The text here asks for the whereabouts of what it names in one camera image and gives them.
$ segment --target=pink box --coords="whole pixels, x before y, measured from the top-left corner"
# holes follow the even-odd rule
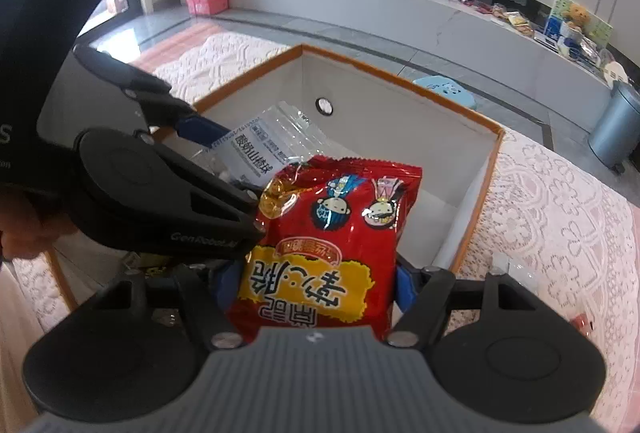
[[[229,0],[186,0],[189,12],[194,16],[217,14],[229,8]]]

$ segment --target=human hand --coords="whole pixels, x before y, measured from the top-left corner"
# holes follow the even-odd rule
[[[41,218],[22,191],[0,187],[0,255],[5,259],[33,259],[76,231],[66,214]]]

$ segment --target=blue stool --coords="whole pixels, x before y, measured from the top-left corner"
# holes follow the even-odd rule
[[[433,90],[436,94],[447,98],[454,103],[465,106],[475,110],[478,108],[476,99],[466,89],[463,89],[453,79],[446,78],[445,76],[427,76],[414,81],[414,85],[419,87]]]

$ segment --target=tile floor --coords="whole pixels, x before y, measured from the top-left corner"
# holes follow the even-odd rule
[[[622,175],[614,174],[593,155],[586,142],[587,132],[487,76],[395,41],[312,20],[234,9],[214,19],[226,30],[287,45],[305,42],[410,80],[430,74],[455,79],[475,95],[478,112],[554,150],[640,206],[640,173],[630,163],[625,162],[626,171]],[[126,23],[93,45],[130,62],[141,52],[193,24],[194,19],[185,7],[172,7]]]

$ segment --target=red wrapper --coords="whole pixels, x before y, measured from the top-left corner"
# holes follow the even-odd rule
[[[248,256],[229,319],[261,326],[389,328],[396,245],[422,169],[315,156],[288,166],[260,198],[266,236]]]

